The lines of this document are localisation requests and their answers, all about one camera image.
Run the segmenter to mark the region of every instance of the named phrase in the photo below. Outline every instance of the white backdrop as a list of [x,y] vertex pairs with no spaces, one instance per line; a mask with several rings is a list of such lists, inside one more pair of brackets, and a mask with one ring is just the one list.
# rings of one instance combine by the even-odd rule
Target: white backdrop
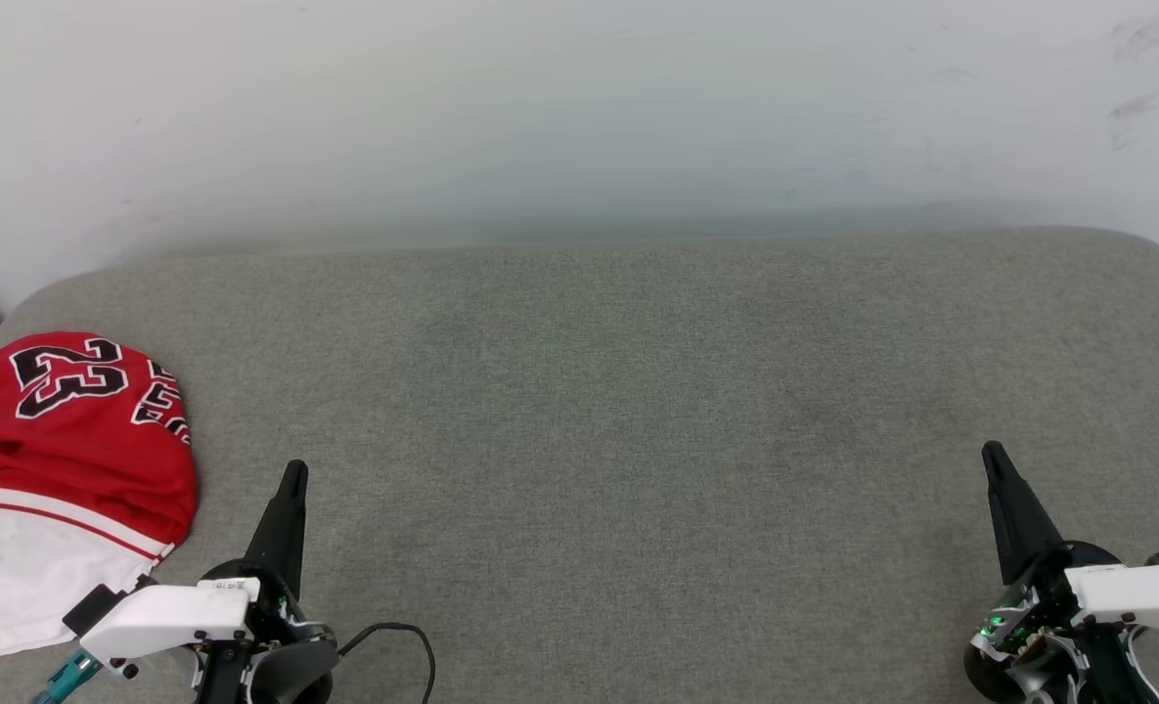
[[0,0],[0,309],[117,260],[1079,224],[1159,1]]

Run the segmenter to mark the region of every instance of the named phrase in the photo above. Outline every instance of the label on robot arm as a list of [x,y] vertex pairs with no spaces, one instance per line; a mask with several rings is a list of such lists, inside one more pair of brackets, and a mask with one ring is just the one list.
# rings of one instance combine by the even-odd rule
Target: label on robot arm
[[240,591],[248,591],[249,604],[257,601],[257,594],[262,588],[262,582],[257,578],[204,579],[196,582],[196,585],[207,589],[239,589]]

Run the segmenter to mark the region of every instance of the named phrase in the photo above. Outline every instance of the red stripe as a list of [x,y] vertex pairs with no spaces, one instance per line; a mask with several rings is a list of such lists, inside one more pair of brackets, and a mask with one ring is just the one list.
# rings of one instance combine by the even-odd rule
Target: red stripe
[[154,560],[155,561],[159,558],[158,556],[154,556],[152,552],[150,552],[147,550],[141,550],[140,547],[136,547],[134,545],[127,543],[127,540],[116,538],[116,536],[109,535],[109,532],[105,532],[104,530],[95,529],[95,527],[83,525],[83,524],[81,524],[81,522],[75,521],[74,518],[68,518],[68,517],[65,517],[65,516],[59,516],[57,514],[50,514],[49,511],[41,511],[41,509],[38,509],[38,508],[15,507],[15,505],[12,505],[12,503],[0,503],[0,508],[7,508],[7,509],[9,509],[9,511],[22,511],[24,514],[35,514],[37,516],[44,516],[46,518],[53,518],[53,521],[61,521],[61,522],[64,522],[64,524],[70,524],[70,525],[73,525],[73,527],[81,527],[81,529],[83,529],[83,530],[86,530],[88,532],[95,532],[96,535],[100,535],[101,538],[112,539],[118,545],[122,545],[123,547],[126,547],[127,550],[131,550],[132,552],[138,552],[141,556],[144,556],[145,558],[150,558],[150,560]]

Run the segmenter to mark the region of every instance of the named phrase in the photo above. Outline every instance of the black lettering on jersey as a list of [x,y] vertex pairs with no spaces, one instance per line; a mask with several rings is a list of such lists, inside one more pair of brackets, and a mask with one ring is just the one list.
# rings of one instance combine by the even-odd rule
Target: black lettering on jersey
[[127,387],[127,375],[114,366],[122,348],[100,338],[87,340],[86,351],[65,347],[30,347],[13,353],[23,398],[15,412],[20,419],[38,419],[81,395],[114,395]]
[[168,431],[175,433],[175,436],[184,441],[185,445],[190,445],[191,431],[187,419],[176,414],[177,404],[184,398],[180,395],[175,377],[168,375],[160,364],[155,364],[152,360],[148,362],[148,370],[150,373],[153,373],[153,383],[150,384],[148,391],[140,399],[140,404],[136,404],[136,414],[132,415],[131,422],[136,424],[158,423]]

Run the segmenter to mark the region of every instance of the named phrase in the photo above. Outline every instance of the gray fabric surface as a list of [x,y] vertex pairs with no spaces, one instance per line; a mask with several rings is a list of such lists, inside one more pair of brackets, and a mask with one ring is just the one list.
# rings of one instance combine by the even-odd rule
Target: gray fabric surface
[[[306,612],[427,629],[437,703],[981,701],[990,438],[1067,538],[1159,550],[1159,248],[1114,233],[181,260],[53,285],[0,346],[52,328],[184,387],[201,509],[160,580],[238,557],[306,459]],[[0,659],[0,702],[68,652]],[[377,636],[334,701],[425,676]]]

